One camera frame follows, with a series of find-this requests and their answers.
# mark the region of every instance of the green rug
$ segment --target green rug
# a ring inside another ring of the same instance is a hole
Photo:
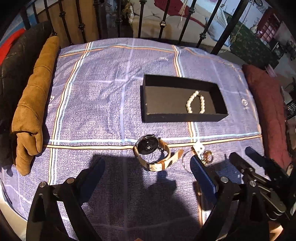
[[[241,22],[237,23],[230,38],[236,35],[241,24]],[[241,27],[235,41],[231,43],[230,50],[246,63],[252,64],[260,69],[265,69],[265,66],[268,64],[270,64],[272,68],[275,68],[279,63],[277,56],[245,25]]]

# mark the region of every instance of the dark brown leather cushion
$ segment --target dark brown leather cushion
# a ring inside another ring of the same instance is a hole
[[[16,136],[11,133],[11,121],[34,64],[50,34],[48,21],[33,26],[19,37],[0,66],[1,166],[13,163]]]
[[[287,150],[286,117],[280,84],[255,66],[243,65],[242,70],[256,103],[265,155],[286,169],[292,160]]]

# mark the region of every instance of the blue gripper pad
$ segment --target blue gripper pad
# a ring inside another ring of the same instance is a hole
[[[215,181],[214,175],[212,175],[211,171],[204,166],[196,155],[190,159],[190,169],[198,181],[206,200],[215,205],[217,202],[216,193],[218,191],[218,183]]]

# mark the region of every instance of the white tag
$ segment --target white tag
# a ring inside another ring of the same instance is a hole
[[[203,159],[202,154],[205,151],[205,147],[203,146],[203,144],[201,144],[200,141],[197,141],[194,143],[193,149],[196,152],[196,154],[198,155],[199,159],[202,160]]]

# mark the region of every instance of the wristwatch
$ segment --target wristwatch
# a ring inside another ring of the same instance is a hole
[[[168,153],[168,155],[164,159],[156,163],[149,163],[140,156],[140,154],[151,154],[157,148],[165,150]],[[143,167],[145,167],[147,170],[151,172],[159,172],[174,164],[182,156],[184,150],[178,150],[177,152],[175,152],[173,156],[171,156],[171,151],[168,144],[160,138],[157,138],[154,134],[152,134],[142,136],[133,147],[133,152]]]

